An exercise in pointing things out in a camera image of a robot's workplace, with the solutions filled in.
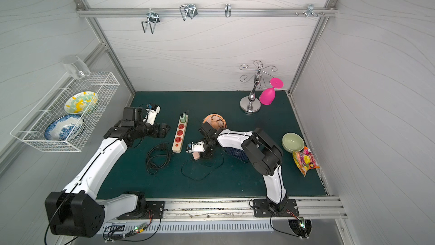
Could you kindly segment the green usb charger plug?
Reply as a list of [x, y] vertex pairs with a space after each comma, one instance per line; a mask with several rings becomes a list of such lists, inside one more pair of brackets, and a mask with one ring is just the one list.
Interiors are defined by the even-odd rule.
[[180, 123], [186, 123], [187, 121], [188, 121], [187, 113], [181, 113], [180, 114]]

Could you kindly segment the pink usb charger plug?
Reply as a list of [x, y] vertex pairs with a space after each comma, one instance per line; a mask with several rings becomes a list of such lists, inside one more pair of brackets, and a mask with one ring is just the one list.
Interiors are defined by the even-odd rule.
[[200, 152], [193, 152], [192, 153], [193, 159], [195, 161], [199, 160], [201, 158], [201, 153]]

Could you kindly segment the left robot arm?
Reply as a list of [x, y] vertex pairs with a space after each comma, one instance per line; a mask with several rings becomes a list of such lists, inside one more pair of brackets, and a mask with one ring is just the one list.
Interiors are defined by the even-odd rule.
[[146, 213], [147, 203], [141, 192], [97, 201], [97, 194], [118, 159], [144, 137], [164, 138], [171, 129], [155, 122], [160, 107], [126, 107], [123, 118], [104, 135], [98, 150], [80, 173], [60, 192], [45, 199], [47, 232], [72, 237], [95, 236], [107, 221], [129, 214]]

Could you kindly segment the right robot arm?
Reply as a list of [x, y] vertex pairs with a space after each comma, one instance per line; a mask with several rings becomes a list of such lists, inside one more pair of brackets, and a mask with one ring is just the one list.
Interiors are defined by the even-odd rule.
[[203, 136], [201, 154], [210, 154], [215, 147], [243, 151], [253, 168], [263, 175], [266, 199], [271, 210], [283, 210], [288, 202], [282, 177], [283, 151], [263, 129], [237, 132], [216, 129], [206, 122], [201, 125], [199, 132]]

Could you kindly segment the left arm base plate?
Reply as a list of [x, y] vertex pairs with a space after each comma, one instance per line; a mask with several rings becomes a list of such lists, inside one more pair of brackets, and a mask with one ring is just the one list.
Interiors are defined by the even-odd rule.
[[142, 199], [136, 208], [117, 217], [118, 220], [160, 219], [163, 216], [165, 201]]

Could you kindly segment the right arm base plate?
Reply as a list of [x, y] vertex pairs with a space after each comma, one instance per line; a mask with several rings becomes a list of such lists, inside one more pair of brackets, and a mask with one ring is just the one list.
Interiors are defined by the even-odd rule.
[[299, 208], [295, 199], [285, 199], [279, 207], [266, 199], [250, 199], [249, 206], [256, 218], [266, 217], [299, 217]]

